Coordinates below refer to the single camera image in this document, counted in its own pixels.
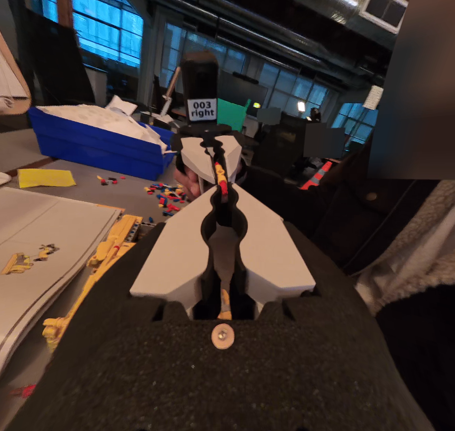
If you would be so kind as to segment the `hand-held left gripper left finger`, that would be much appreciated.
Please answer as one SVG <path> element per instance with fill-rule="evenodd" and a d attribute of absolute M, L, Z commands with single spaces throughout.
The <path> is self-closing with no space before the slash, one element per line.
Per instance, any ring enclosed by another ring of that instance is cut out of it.
<path fill-rule="evenodd" d="M 209 245 L 217 228 L 217 198 L 214 186 L 164 224 L 131 296 L 178 302 L 195 319 L 218 317 L 218 275 Z"/>

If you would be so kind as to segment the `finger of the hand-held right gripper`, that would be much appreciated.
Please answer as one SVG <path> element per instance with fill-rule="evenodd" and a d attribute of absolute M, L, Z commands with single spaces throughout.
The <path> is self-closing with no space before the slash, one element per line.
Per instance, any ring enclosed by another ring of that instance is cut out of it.
<path fill-rule="evenodd" d="M 181 157 L 183 164 L 196 173 L 201 183 L 216 185 L 216 173 L 213 156 L 203 138 L 183 138 L 181 140 Z"/>
<path fill-rule="evenodd" d="M 242 146 L 234 135 L 215 137 L 215 162 L 219 163 L 229 183 L 235 182 L 237 167 L 241 162 Z"/>

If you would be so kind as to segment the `yellow brick car model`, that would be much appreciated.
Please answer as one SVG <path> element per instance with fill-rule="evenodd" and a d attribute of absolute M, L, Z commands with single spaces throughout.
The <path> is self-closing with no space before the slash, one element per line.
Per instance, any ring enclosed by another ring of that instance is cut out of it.
<path fill-rule="evenodd" d="M 71 309 L 63 317 L 48 318 L 43 322 L 42 336 L 46 340 L 50 354 L 53 354 L 58 347 L 71 320 L 95 284 L 155 226 L 156 223 L 152 218 L 144 221 L 141 217 L 124 214 L 117 219 L 106 239 L 99 243 L 93 256 L 88 260 L 86 265 L 91 268 L 91 274 Z"/>

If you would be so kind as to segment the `building instruction booklet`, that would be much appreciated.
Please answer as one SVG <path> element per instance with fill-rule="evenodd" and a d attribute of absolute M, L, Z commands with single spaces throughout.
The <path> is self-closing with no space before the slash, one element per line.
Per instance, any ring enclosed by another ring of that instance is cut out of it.
<path fill-rule="evenodd" d="M 9 187 L 0 196 L 0 372 L 121 210 Z"/>

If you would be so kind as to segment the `person's right hand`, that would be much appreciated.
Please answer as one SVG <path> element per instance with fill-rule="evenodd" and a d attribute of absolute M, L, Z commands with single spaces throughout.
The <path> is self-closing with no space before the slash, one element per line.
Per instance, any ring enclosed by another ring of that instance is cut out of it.
<path fill-rule="evenodd" d="M 176 167 L 174 178 L 182 186 L 184 193 L 187 195 L 190 202 L 193 202 L 202 195 L 197 173 L 186 165 L 183 165 L 183 172 Z"/>

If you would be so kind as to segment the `green board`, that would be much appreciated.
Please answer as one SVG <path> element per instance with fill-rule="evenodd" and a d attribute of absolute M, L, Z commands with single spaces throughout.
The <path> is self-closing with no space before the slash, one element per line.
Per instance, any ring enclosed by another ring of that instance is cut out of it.
<path fill-rule="evenodd" d="M 245 106 L 241 106 L 218 98 L 217 123 L 230 126 L 232 131 L 241 132 L 250 104 L 251 99 L 247 100 Z"/>

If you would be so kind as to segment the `black monitor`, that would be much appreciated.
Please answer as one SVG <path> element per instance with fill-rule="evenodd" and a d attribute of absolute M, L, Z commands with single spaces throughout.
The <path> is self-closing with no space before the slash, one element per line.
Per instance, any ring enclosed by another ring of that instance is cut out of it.
<path fill-rule="evenodd" d="M 257 115 L 257 110 L 264 105 L 267 92 L 268 89 L 258 83 L 252 83 L 224 70 L 219 71 L 218 98 L 242 107 L 250 100 L 248 115 Z"/>

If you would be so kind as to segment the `black pipe bundle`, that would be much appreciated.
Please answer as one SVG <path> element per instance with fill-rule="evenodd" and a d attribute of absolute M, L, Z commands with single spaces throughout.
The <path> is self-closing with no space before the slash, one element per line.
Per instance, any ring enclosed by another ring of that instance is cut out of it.
<path fill-rule="evenodd" d="M 349 85 L 356 85 L 360 74 L 354 65 L 326 47 L 287 28 L 282 22 L 258 14 L 229 0 L 160 0 L 178 6 L 183 12 L 217 24 L 219 31 L 242 37 L 271 53 L 287 57 L 313 70 Z"/>

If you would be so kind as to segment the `large glass partition window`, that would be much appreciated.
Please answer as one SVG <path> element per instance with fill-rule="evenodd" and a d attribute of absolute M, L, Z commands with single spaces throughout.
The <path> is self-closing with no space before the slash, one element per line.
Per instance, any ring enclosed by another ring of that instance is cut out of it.
<path fill-rule="evenodd" d="M 310 109 L 317 108 L 332 127 L 344 129 L 347 151 L 364 144 L 372 135 L 378 110 L 364 108 L 362 102 L 348 102 L 348 92 L 324 76 L 310 73 L 307 68 L 286 69 L 245 48 L 209 39 L 172 23 L 164 27 L 161 85 L 170 83 L 184 54 L 201 51 L 216 57 L 222 77 L 234 78 L 234 73 L 238 73 L 238 81 L 258 81 L 253 83 L 253 89 L 263 93 L 261 98 L 254 96 L 252 89 L 248 89 L 245 96 L 240 95 L 239 89 L 234 91 L 240 98 L 237 104 L 244 105 L 251 100 L 248 108 L 251 117 L 256 116 L 255 110 L 259 108 L 280 108 L 288 115 L 307 118 Z"/>

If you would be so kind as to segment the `orange traffic cone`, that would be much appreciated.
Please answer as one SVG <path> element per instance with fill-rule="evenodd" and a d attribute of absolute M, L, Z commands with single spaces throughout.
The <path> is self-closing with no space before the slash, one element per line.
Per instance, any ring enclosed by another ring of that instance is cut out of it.
<path fill-rule="evenodd" d="M 319 186 L 322 177 L 331 169 L 333 161 L 326 161 L 322 167 L 320 167 L 312 178 L 303 184 L 299 189 L 307 190 L 312 186 Z"/>

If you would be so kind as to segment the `blue plastic bin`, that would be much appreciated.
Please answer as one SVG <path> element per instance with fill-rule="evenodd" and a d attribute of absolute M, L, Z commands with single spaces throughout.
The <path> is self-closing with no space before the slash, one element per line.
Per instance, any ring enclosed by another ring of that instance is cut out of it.
<path fill-rule="evenodd" d="M 147 180 L 156 180 L 173 162 L 175 153 L 105 129 L 47 114 L 37 107 L 27 112 L 44 156 Z"/>

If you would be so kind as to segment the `white printed paper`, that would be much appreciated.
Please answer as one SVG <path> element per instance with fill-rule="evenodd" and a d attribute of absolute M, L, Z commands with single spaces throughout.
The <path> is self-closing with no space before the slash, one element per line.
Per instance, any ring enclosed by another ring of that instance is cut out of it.
<path fill-rule="evenodd" d="M 124 101 L 115 95 L 105 108 L 79 104 L 75 106 L 38 106 L 37 109 L 49 115 L 156 144 L 161 148 L 162 154 L 166 154 L 171 149 L 163 142 L 157 130 L 143 127 L 132 118 L 137 107 L 136 104 Z"/>

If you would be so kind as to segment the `black upright panel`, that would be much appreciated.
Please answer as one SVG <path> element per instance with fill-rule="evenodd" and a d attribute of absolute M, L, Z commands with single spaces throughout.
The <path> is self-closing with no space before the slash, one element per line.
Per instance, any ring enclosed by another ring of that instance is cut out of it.
<path fill-rule="evenodd" d="M 95 105 L 75 31 L 26 9 L 27 45 L 44 105 Z"/>

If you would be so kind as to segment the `yellow sticky note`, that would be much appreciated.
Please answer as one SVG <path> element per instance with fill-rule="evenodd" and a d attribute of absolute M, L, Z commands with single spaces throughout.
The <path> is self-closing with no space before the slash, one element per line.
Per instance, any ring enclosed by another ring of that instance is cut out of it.
<path fill-rule="evenodd" d="M 22 168 L 17 170 L 17 177 L 20 189 L 76 186 L 73 175 L 68 170 Z"/>

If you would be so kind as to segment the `printed instruction sheet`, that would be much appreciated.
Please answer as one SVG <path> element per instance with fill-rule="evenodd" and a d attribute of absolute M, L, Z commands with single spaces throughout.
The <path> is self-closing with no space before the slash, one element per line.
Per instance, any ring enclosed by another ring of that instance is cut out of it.
<path fill-rule="evenodd" d="M 26 98 L 27 93 L 17 76 L 0 53 L 0 96 L 2 98 Z"/>

